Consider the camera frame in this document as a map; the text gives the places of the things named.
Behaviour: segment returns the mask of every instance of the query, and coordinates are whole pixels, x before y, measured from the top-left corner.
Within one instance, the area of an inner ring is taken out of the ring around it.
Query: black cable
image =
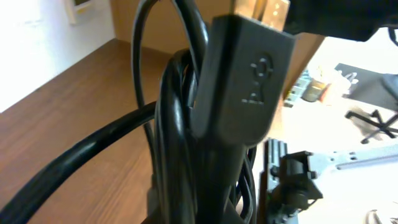
[[[398,40],[397,40],[397,36],[396,36],[396,29],[389,27],[388,28],[388,33],[390,35],[390,39],[392,40],[392,42],[398,46]]]
[[[257,153],[257,146],[254,146],[254,147],[252,147],[252,148],[250,148],[248,150],[248,159],[249,159],[249,162],[250,162],[250,168],[251,169],[253,169],[254,161],[256,160],[256,153]],[[238,203],[240,201],[241,197],[242,197],[241,189],[239,187],[239,184],[235,187],[235,194],[236,194],[235,201],[236,201],[236,203]]]
[[[254,166],[254,161],[256,160],[256,154],[257,154],[257,146],[254,146],[248,150],[248,158],[250,161],[250,168],[252,168],[252,169]]]
[[[241,186],[241,192],[243,197],[243,209],[241,212],[241,218],[245,223],[250,223],[253,215],[253,197],[251,195],[250,186],[244,177],[244,175],[239,176],[239,186]]]
[[[83,164],[154,117],[155,102],[97,130],[45,166],[1,210],[0,222],[27,223],[55,190]]]
[[[162,214],[166,223],[195,222],[195,188],[182,104],[182,75],[189,51],[177,52],[165,69],[155,122],[158,144],[156,166],[162,170]]]
[[[243,175],[244,175],[244,178],[248,182],[251,197],[252,197],[251,203],[253,206],[253,212],[252,212],[252,216],[250,219],[250,223],[256,224],[256,222],[257,222],[256,186],[254,183],[252,167],[251,167],[249,159],[247,157],[245,157],[243,160]]]
[[[150,9],[154,6],[157,0],[141,0],[137,7],[136,18],[134,20],[134,27],[132,28],[131,40],[131,70],[132,79],[134,80],[134,90],[136,92],[138,108],[145,105],[144,92],[141,83],[141,40],[144,35],[145,21],[149,15]],[[154,160],[154,134],[150,123],[144,125],[145,135],[147,136],[150,156]],[[152,163],[152,169],[156,175],[155,167]]]
[[[190,61],[190,66],[186,68],[185,76],[182,83],[182,104],[185,107],[184,119],[186,121],[187,128],[190,128],[191,112],[193,109],[193,104],[195,102],[195,96],[197,93],[198,82],[193,70],[192,61]]]
[[[231,191],[229,192],[229,200],[231,201],[232,205],[236,207],[236,185],[231,186]]]
[[[205,57],[205,50],[208,42],[208,33],[206,24],[203,21],[200,12],[194,0],[173,0],[173,4],[180,15],[184,24],[185,33],[189,40],[193,67],[195,75],[199,81],[201,65]]]

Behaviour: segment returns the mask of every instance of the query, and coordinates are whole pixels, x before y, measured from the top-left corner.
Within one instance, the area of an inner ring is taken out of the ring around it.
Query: white surface
[[[61,0],[12,0],[0,7],[0,113],[114,38],[109,0],[71,26]]]
[[[361,150],[385,145],[398,145],[397,139],[383,136],[378,141],[371,139],[362,145],[363,133],[354,123],[344,117],[353,107],[368,113],[378,109],[383,118],[394,112],[366,103],[341,99],[333,106],[320,102],[307,103],[301,99],[293,108],[282,108],[284,135],[288,152],[310,151],[330,153],[333,151]],[[253,168],[256,188],[259,189],[259,174],[263,170],[263,152],[257,150]],[[396,171],[398,161],[390,164],[325,172],[317,181],[324,199],[299,216],[300,224],[355,224],[364,223],[366,213],[382,209],[398,202]]]
[[[379,73],[398,73],[398,47],[389,38],[387,28],[380,28],[367,42],[327,37],[308,64],[335,68],[339,63]]]

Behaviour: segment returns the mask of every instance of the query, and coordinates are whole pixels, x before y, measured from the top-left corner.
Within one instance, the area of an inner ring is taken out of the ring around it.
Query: white wall
[[[336,67],[344,63],[379,73],[398,74],[398,47],[389,38],[387,28],[380,28],[367,42],[327,37],[308,64]]]
[[[1,3],[0,113],[114,38],[109,0],[74,26],[64,1]]]

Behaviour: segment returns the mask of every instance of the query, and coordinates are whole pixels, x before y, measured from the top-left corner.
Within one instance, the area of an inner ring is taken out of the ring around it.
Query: black chair
[[[398,101],[398,75],[385,74],[381,78],[381,83],[383,87],[391,94],[391,96],[393,96]],[[390,126],[397,121],[398,111],[396,111],[396,114],[388,119],[386,122],[382,120],[378,110],[374,110],[371,116],[373,118],[377,118],[379,122],[377,123],[375,121],[372,121],[369,118],[361,116],[360,114],[357,114],[353,111],[348,111],[348,113],[346,114],[346,118],[348,119],[350,119],[351,117],[356,117],[362,121],[365,121],[368,124],[377,127],[377,130],[375,130],[369,136],[366,136],[366,138],[361,141],[362,144],[367,144],[370,138],[380,132],[386,133],[390,138],[396,137],[393,133],[398,133],[398,129],[390,128]]]

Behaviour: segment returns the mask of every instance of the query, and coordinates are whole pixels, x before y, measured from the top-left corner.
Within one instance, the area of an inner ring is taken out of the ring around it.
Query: small object on desk
[[[350,96],[350,94],[352,94],[352,92],[354,92],[354,90],[356,89],[356,87],[358,86],[359,80],[357,80],[356,78],[354,80],[351,81],[351,86],[348,88],[348,90],[346,90],[346,92],[343,94],[344,98],[348,98]]]
[[[320,101],[325,105],[332,105],[341,98],[351,87],[351,82],[341,75],[338,75],[326,88]]]
[[[309,84],[307,89],[304,91],[302,99],[308,102],[317,101],[326,86],[326,83],[313,79],[311,84]]]
[[[348,81],[352,82],[356,76],[357,76],[356,72],[351,72],[350,74],[345,75],[344,78],[346,78],[346,79],[348,79]]]
[[[289,91],[289,94],[284,101],[284,106],[289,108],[293,107],[296,100],[303,95],[311,80],[312,78],[310,77],[308,69],[304,70],[301,76],[297,79],[292,89]]]

